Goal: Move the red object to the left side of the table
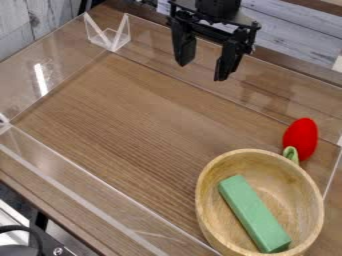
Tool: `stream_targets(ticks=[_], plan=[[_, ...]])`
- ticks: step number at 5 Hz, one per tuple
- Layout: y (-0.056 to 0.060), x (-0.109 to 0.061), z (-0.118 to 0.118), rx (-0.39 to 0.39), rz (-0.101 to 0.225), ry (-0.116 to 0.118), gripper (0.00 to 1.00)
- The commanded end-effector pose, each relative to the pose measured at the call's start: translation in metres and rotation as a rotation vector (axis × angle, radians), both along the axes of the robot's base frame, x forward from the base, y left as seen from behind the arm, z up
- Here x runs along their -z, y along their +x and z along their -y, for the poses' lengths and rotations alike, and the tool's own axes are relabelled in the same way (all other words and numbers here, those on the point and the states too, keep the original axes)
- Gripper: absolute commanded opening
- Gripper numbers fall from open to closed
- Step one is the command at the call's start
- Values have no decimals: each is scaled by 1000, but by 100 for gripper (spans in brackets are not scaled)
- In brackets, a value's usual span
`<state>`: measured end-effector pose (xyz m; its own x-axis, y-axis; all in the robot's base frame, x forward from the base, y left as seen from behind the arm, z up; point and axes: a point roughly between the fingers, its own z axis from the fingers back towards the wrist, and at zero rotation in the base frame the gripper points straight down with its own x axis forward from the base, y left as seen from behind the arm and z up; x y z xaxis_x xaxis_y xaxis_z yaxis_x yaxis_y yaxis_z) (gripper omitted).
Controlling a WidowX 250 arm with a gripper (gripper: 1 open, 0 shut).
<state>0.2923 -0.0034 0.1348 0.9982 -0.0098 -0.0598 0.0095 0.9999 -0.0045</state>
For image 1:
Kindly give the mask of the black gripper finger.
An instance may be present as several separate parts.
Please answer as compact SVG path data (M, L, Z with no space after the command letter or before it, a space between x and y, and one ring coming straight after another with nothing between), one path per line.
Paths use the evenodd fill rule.
M225 81L230 74L237 71L244 51L241 49L241 43L234 39L229 39L222 46L222 55L217 60L215 66L215 81Z
M187 23L173 19L171 34L175 60L181 66L186 66L195 58L197 38L193 28Z

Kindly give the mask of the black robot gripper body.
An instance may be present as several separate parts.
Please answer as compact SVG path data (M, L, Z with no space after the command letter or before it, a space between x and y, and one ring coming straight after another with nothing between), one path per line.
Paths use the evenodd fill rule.
M169 0L173 41L197 36L223 44L229 39L253 45L261 23L244 15L242 0Z

